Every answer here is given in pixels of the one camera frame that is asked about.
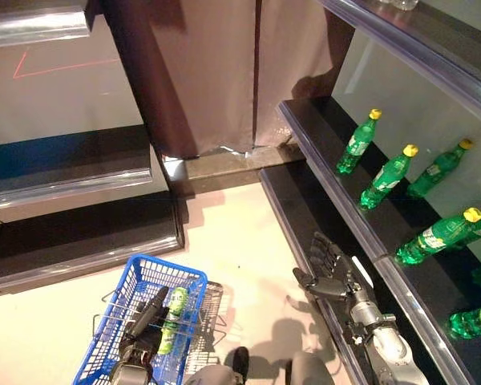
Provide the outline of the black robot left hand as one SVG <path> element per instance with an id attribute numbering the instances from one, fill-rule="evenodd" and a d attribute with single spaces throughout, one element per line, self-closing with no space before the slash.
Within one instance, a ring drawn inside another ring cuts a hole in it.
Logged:
<path id="1" fill-rule="evenodd" d="M 148 365 L 157 353 L 162 339 L 162 327 L 169 308 L 164 306 L 169 288 L 161 287 L 140 314 L 125 328 L 119 343 L 119 355 L 127 363 Z"/>

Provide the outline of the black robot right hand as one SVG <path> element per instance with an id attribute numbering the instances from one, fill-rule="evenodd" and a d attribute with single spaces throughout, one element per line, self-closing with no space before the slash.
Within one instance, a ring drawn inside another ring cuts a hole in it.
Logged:
<path id="1" fill-rule="evenodd" d="M 293 268 L 294 277 L 305 291 L 339 301 L 362 291 L 348 255 L 324 233 L 314 233 L 308 257 L 308 273 L 299 267 Z"/>

